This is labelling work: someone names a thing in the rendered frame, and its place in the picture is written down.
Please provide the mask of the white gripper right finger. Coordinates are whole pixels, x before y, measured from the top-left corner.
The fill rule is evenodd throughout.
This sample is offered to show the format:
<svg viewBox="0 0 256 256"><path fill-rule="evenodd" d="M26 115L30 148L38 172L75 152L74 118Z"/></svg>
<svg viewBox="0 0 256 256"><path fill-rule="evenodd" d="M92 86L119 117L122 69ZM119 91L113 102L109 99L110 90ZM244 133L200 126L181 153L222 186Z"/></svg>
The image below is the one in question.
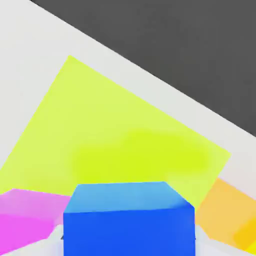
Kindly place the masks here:
<svg viewBox="0 0 256 256"><path fill-rule="evenodd" d="M195 256L253 256L228 244L210 239L204 230L195 226Z"/></svg>

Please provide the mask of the large orange box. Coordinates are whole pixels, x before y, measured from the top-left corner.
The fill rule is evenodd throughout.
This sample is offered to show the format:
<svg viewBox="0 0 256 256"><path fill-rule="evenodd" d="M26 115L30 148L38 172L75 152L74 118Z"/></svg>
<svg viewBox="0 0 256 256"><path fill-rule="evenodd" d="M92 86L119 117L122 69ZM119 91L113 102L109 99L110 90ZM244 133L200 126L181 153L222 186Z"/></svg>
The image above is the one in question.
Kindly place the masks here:
<svg viewBox="0 0 256 256"><path fill-rule="evenodd" d="M256 242L256 199L218 178L195 213L210 239L247 251Z"/></svg>

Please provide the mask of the large pink box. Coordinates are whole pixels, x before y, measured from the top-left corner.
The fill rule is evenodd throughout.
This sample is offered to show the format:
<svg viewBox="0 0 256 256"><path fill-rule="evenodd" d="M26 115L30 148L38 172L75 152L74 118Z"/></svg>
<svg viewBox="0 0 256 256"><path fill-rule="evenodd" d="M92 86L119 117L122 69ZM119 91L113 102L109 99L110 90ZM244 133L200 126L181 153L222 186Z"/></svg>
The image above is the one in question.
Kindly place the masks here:
<svg viewBox="0 0 256 256"><path fill-rule="evenodd" d="M70 198L25 189L0 194L0 256L48 238L63 224Z"/></svg>

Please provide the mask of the large lime yellow box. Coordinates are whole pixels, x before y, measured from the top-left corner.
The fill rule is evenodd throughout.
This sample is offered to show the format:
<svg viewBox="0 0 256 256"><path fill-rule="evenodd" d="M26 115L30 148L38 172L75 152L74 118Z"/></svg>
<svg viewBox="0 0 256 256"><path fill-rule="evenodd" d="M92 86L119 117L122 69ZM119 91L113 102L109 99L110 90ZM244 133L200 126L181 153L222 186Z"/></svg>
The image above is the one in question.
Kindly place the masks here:
<svg viewBox="0 0 256 256"><path fill-rule="evenodd" d="M164 181L197 208L230 156L69 56L0 169L0 194Z"/></svg>

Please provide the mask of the small blue cube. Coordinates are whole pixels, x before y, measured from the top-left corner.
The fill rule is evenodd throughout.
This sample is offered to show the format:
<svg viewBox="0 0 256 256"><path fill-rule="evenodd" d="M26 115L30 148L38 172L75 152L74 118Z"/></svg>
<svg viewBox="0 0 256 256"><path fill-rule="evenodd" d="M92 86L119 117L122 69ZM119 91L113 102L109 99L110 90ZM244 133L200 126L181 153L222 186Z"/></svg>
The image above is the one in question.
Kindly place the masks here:
<svg viewBox="0 0 256 256"><path fill-rule="evenodd" d="M163 181L79 184L63 256L196 256L195 209Z"/></svg>

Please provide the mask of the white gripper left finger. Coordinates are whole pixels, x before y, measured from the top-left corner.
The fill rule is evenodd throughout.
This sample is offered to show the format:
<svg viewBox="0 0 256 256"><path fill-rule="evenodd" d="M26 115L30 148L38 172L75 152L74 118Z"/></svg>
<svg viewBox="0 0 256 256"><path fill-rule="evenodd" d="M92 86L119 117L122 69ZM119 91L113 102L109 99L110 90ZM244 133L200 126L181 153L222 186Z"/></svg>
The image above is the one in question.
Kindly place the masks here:
<svg viewBox="0 0 256 256"><path fill-rule="evenodd" d="M2 256L64 256L63 225L57 225L48 238L3 254Z"/></svg>

